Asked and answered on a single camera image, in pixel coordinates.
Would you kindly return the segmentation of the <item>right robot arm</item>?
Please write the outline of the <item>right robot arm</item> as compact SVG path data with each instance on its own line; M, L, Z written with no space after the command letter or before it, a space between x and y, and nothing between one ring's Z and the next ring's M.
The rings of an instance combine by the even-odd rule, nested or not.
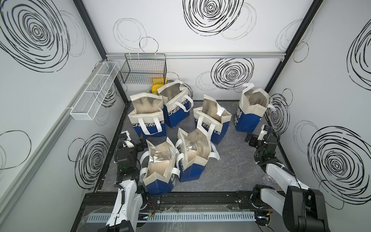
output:
M299 181L275 156L278 138L267 131L248 133L245 141L256 148L254 160L284 191L257 184L250 197L256 208L269 206L282 216L290 232L328 232L328 218L323 193Z

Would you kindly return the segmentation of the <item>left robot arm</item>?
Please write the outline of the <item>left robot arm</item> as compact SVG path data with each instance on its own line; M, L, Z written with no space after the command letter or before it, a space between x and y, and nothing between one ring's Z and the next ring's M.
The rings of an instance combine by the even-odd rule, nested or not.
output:
M113 211L99 232L135 232L145 191L138 187L138 149L129 139L121 139L114 156L117 165L117 197Z

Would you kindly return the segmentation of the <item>takeout bag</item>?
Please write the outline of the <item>takeout bag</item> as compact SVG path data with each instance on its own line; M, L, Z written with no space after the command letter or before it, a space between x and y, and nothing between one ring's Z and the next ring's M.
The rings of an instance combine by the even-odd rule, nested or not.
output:
M130 97L134 110L129 120L139 137L164 137L166 125L163 112L163 99L151 93L138 93Z
M177 133L176 167L180 170L179 181L197 180L205 170L210 158L220 160L220 155L211 142L211 136L203 126L197 126L190 133L179 128Z
M211 142L218 145L227 133L232 114L216 99L204 95L203 105L193 109L196 126L202 126L209 133Z
M190 115L194 101L189 95L189 89L183 82L175 80L165 84L157 91L163 99L164 119L167 126L175 128L182 120Z
M147 141L148 151L140 158L140 164L148 159L147 166L142 166L140 181L149 194L169 193L175 186L176 177L180 170L176 167L177 156L180 154L170 138L159 145Z
M239 132L253 133L263 115L276 108L270 103L268 93L262 89L254 89L253 83L242 85L242 94L235 112L235 128Z

